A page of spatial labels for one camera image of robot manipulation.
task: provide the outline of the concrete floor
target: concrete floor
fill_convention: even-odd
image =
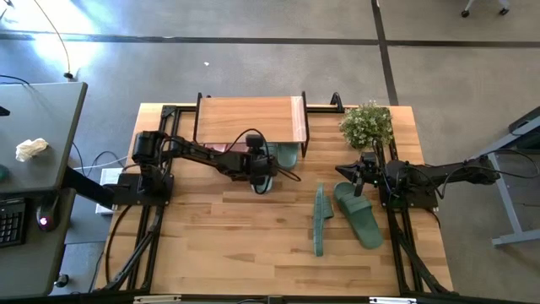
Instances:
[[[12,0],[3,30],[50,31],[31,1]],[[41,0],[64,33],[376,39],[370,0]],[[460,17],[465,0],[380,0],[389,40],[540,41],[540,2],[480,1]],[[127,153],[141,102],[191,102],[210,95],[292,95],[327,103],[334,91],[346,104],[389,104],[378,46],[68,42],[78,80],[89,93],[75,142],[88,165],[100,151]],[[412,106],[426,162],[462,160],[505,134],[506,126],[538,106],[540,48],[389,47],[400,105]],[[54,35],[0,41],[0,71],[32,83],[62,82],[66,63]],[[92,178],[99,180],[95,171]],[[456,291],[517,301],[540,298],[540,241],[495,249],[510,232],[494,187],[451,185],[440,204],[442,235]],[[62,271],[86,291],[109,220],[79,199]],[[523,214],[537,214],[530,208]],[[526,220],[539,228],[538,216]],[[87,254],[87,263],[75,263]]]

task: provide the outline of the keyboard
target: keyboard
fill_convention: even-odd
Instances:
[[[26,200],[0,200],[0,247],[24,244]]]

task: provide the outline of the white tissue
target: white tissue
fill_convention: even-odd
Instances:
[[[47,145],[49,145],[49,143],[47,143],[43,138],[38,138],[36,140],[26,139],[24,142],[17,145],[15,159],[25,162],[32,156],[35,156],[43,151]]]

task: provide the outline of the wooden board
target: wooden board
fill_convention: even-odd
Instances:
[[[305,142],[302,97],[201,99],[197,127],[198,143],[229,144],[248,128],[261,131],[265,139],[271,143]],[[239,142],[245,142],[244,138],[242,137]]]
[[[161,106],[142,104],[134,133],[157,129]],[[400,159],[422,163],[411,107],[392,106],[390,110]],[[362,248],[332,198],[336,215],[325,223],[324,256],[313,254],[311,216],[317,183],[324,182],[325,194],[332,196],[333,185],[344,181],[334,166],[359,158],[359,152],[345,144],[338,130],[340,119],[338,114],[310,114],[309,149],[294,169],[302,182],[278,176],[273,190],[263,196],[253,193],[246,182],[231,182],[213,168],[175,160],[174,197],[165,211],[152,292],[397,295],[386,213],[373,187],[366,186],[364,191],[373,203],[384,237],[382,246]],[[183,113],[179,134],[191,138],[193,123],[194,115]],[[111,244],[112,274],[133,250],[139,215],[140,208],[132,208],[119,225]],[[439,282],[451,290],[435,218],[422,209],[412,209],[411,219],[418,254]],[[408,282],[413,286],[410,263],[405,262]],[[96,286],[105,284],[104,273],[102,263]]]

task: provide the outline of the potted plant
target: potted plant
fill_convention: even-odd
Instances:
[[[371,147],[376,138],[382,144],[392,140],[392,121],[390,111],[384,106],[377,106],[370,100],[358,108],[348,109],[339,124],[347,143],[355,149]]]

